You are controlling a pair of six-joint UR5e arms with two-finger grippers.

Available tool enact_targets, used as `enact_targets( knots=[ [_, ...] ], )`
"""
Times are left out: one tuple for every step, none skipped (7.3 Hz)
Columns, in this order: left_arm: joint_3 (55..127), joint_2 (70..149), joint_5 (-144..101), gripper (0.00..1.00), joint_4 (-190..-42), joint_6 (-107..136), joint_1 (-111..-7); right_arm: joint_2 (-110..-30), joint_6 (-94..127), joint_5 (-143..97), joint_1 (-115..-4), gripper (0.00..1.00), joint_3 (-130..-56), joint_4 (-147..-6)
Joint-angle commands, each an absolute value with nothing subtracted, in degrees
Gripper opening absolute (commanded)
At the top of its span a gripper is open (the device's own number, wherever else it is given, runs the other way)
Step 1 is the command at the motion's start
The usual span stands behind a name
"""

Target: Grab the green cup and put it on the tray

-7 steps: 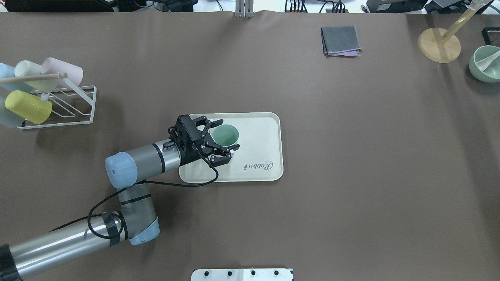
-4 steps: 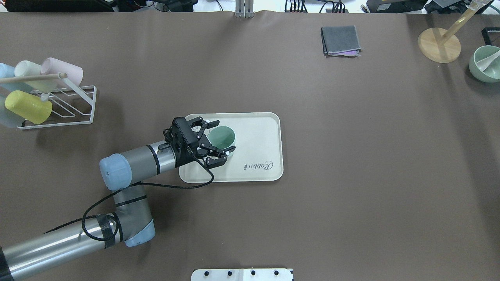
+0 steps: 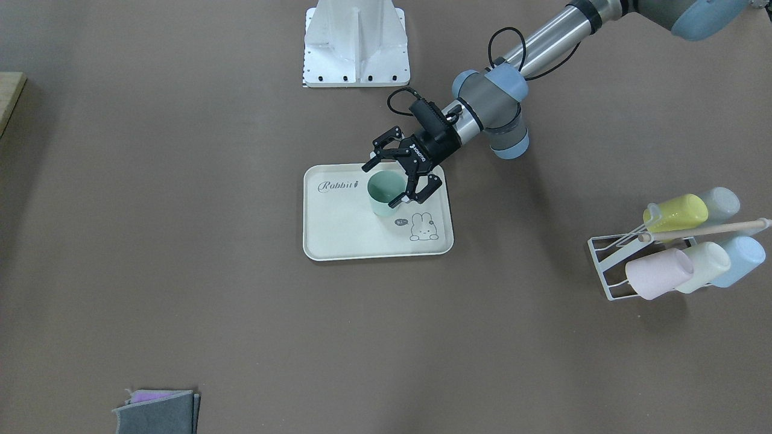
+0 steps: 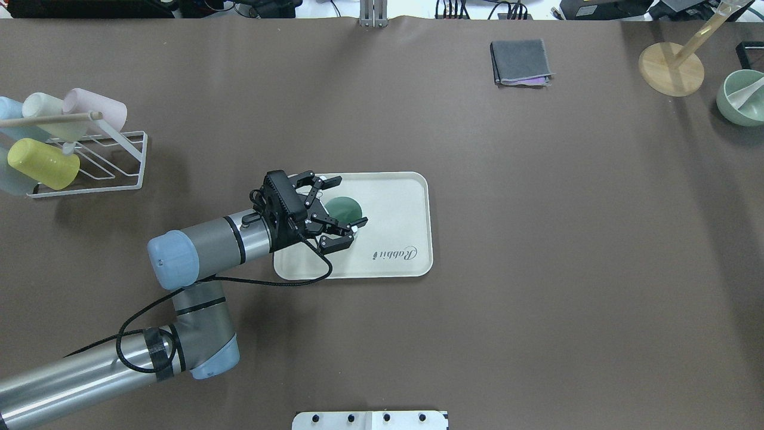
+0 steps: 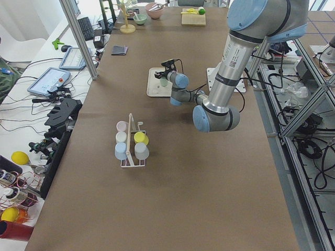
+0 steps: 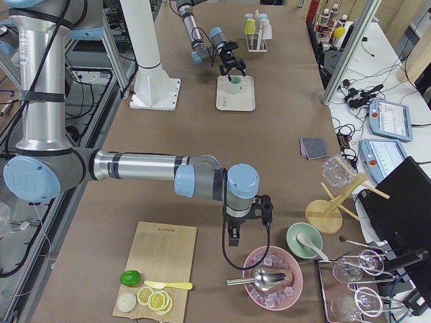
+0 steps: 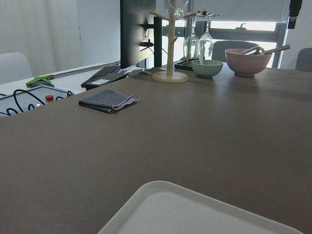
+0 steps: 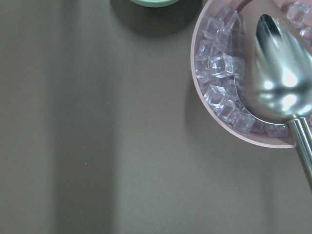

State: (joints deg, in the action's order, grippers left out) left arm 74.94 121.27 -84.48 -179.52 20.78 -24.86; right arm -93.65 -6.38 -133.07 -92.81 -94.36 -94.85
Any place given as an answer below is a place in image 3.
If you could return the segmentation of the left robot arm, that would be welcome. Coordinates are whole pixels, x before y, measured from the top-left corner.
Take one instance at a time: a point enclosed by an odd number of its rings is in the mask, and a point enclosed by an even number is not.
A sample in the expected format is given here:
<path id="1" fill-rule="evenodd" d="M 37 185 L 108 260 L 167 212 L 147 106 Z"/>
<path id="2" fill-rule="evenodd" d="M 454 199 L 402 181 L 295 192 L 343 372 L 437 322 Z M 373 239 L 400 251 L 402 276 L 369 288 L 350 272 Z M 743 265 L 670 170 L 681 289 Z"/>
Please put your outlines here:
<path id="1" fill-rule="evenodd" d="M 388 194 L 386 203 L 424 203 L 441 185 L 433 170 L 478 134 L 486 134 L 500 159 L 515 159 L 527 150 L 530 137 L 522 104 L 528 83 L 555 71 L 576 52 L 581 41 L 602 25 L 631 12 L 666 28 L 687 41 L 703 40 L 736 19 L 745 8 L 768 7 L 767 1 L 571 1 L 519 47 L 489 58 L 485 71 L 465 71 L 452 85 L 453 101 L 445 108 L 407 86 L 414 97 L 408 115 L 420 128 L 406 136 L 400 127 L 373 142 L 374 151 L 363 171 L 383 160 L 398 162 L 407 176 L 403 190 Z"/>

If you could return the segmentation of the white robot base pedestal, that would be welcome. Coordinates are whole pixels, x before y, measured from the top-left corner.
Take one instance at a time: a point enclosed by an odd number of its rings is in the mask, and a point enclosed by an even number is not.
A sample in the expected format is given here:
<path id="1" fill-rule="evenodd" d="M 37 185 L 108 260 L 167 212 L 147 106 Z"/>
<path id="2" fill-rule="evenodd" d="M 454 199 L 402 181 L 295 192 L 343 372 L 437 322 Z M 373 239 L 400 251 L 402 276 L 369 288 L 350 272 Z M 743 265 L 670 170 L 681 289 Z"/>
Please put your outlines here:
<path id="1" fill-rule="evenodd" d="M 320 1 L 305 14 L 303 85 L 405 86 L 405 12 L 392 1 Z"/>

